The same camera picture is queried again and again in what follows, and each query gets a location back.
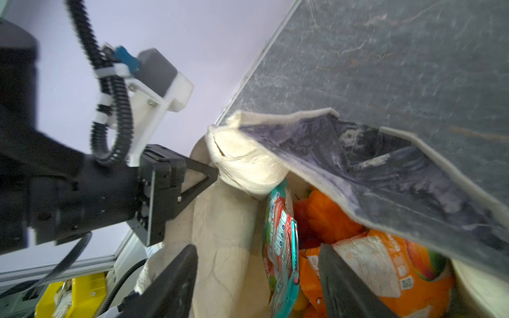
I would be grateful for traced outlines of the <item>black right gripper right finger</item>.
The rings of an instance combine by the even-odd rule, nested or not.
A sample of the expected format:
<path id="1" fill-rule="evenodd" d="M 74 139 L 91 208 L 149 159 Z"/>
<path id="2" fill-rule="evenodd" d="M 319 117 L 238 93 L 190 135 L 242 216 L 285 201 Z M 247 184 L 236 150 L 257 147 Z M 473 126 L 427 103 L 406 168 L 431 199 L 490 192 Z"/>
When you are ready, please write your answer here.
<path id="1" fill-rule="evenodd" d="M 398 317 L 331 245 L 320 246 L 319 275 L 328 317 Z"/>

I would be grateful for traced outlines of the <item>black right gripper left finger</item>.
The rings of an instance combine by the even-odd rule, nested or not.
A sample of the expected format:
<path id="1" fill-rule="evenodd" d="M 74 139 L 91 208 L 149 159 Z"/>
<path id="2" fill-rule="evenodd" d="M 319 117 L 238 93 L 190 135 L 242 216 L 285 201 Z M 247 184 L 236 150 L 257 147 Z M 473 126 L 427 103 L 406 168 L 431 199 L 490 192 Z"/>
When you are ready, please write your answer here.
<path id="1" fill-rule="evenodd" d="M 198 271 L 198 253 L 187 245 L 120 317 L 188 317 Z"/>

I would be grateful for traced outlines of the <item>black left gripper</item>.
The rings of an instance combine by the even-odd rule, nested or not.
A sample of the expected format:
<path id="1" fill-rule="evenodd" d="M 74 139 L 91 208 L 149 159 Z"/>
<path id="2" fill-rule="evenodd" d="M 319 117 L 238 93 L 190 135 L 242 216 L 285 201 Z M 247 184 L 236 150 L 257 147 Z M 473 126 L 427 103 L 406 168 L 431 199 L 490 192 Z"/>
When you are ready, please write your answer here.
<path id="1" fill-rule="evenodd" d="M 30 227 L 37 245 L 62 244 L 126 222 L 144 245 L 152 246 L 163 240 L 166 221 L 179 216 L 218 174 L 216 167 L 157 144 L 145 148 L 138 167 L 106 168 L 87 156 L 76 178 L 31 181 Z"/>

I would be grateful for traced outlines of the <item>orange snack bag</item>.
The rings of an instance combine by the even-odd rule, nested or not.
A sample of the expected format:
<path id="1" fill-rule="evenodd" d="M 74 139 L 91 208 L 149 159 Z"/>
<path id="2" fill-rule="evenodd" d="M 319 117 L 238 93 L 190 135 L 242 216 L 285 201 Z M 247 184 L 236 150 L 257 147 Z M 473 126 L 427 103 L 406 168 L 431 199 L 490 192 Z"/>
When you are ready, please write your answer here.
<path id="1" fill-rule="evenodd" d="M 447 258 L 394 235 L 370 230 L 334 251 L 399 317 L 443 317 L 455 285 Z"/>

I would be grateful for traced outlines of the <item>teal snack bag top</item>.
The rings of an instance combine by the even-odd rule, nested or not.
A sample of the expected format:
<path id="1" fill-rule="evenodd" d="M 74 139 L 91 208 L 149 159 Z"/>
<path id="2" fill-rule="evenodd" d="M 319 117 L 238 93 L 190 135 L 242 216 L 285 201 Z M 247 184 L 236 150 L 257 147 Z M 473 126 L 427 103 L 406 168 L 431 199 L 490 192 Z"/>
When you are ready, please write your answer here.
<path id="1" fill-rule="evenodd" d="M 289 317 L 300 291 L 298 227 L 292 194 L 284 180 L 266 203 L 262 258 L 269 281 L 271 317 Z"/>

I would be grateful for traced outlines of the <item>cream canvas grocery bag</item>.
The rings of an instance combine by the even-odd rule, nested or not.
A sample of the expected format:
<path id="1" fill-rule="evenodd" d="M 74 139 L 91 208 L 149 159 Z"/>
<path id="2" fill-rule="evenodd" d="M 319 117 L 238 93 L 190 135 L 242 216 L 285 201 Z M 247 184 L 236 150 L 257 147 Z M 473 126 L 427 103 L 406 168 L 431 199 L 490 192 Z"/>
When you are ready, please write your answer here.
<path id="1" fill-rule="evenodd" d="M 198 250 L 191 317 L 259 313 L 268 291 L 249 268 L 261 201 L 288 174 L 325 193 L 355 221 L 416 241 L 508 282 L 508 207 L 415 134 L 342 121 L 332 109 L 265 115 L 237 111 L 212 126 L 191 157 L 220 172 L 166 224 L 135 290 L 145 292 L 182 249 Z"/>

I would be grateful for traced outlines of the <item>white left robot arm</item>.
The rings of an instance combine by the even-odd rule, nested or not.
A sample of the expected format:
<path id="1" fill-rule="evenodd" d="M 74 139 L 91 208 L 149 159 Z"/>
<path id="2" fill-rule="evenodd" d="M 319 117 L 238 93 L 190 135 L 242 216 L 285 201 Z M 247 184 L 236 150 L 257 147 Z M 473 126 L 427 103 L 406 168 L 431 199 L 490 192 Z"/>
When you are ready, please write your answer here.
<path id="1" fill-rule="evenodd" d="M 127 222 L 144 245 L 217 180 L 215 168 L 150 144 L 138 167 L 99 165 L 35 127 L 37 41 L 1 21 L 1 253 Z"/>

